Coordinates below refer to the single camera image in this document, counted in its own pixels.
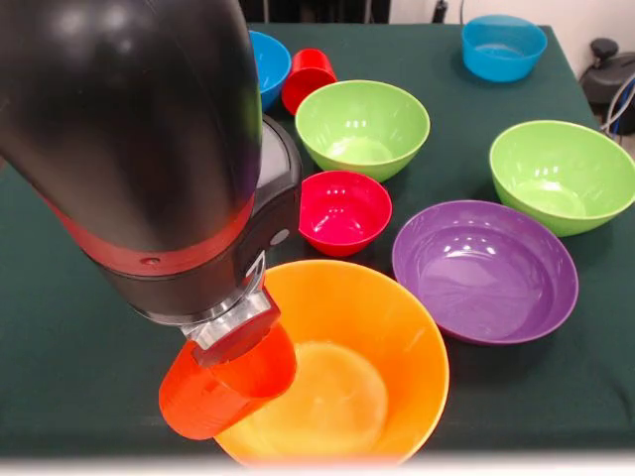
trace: silver metal bracket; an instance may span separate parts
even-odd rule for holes
[[[250,320],[271,310],[274,305],[269,295],[262,289],[266,269],[265,252],[263,251],[247,271],[246,287],[242,296],[232,306],[222,310],[222,304],[209,311],[212,316],[204,322],[181,326],[187,339],[193,340],[203,349],[209,349],[223,337],[235,329],[247,324]]]

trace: pink bowl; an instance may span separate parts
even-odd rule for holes
[[[323,172],[302,182],[300,233],[326,255],[341,258],[363,250],[392,213],[386,189],[362,174]]]

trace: cup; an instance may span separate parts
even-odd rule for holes
[[[251,350],[226,363],[204,365],[200,348],[188,341],[159,391],[166,423],[189,439],[217,436],[291,386],[296,374],[294,344],[280,323]]]
[[[301,50],[293,58],[291,72],[282,89],[282,102],[295,116],[309,94],[334,82],[337,77],[324,52],[314,48]]]

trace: black device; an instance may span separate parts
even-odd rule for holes
[[[435,5],[435,13],[433,14],[432,23],[444,23],[446,13],[447,2],[445,0],[439,0]]]
[[[208,349],[270,310],[300,159],[236,0],[4,1],[0,59],[0,156],[140,313]]]
[[[635,73],[635,52],[619,53],[613,40],[598,38],[591,42],[594,63],[582,75],[579,82],[593,112],[607,119],[606,114],[613,96],[629,76]],[[635,106],[631,105],[620,116],[610,132],[627,135],[635,132]]]

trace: dark green table surface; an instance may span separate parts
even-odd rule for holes
[[[340,79],[390,82],[428,108],[428,142],[385,183],[390,226],[352,258],[389,275],[391,244],[408,217],[445,200],[496,200],[487,152],[503,129],[530,119],[594,126],[549,29],[535,71],[509,85],[464,69],[458,27],[256,29],[292,54],[323,49]],[[270,114],[297,139],[280,105]],[[305,174],[316,171],[304,150],[303,160]],[[426,450],[635,447],[634,218],[631,209],[564,240],[580,294],[552,336],[507,348],[446,340],[449,399]],[[317,256],[295,238],[270,258]],[[211,441],[171,433],[158,410],[158,387],[183,338],[130,310],[10,168],[0,175],[0,319],[0,454],[220,453]]]

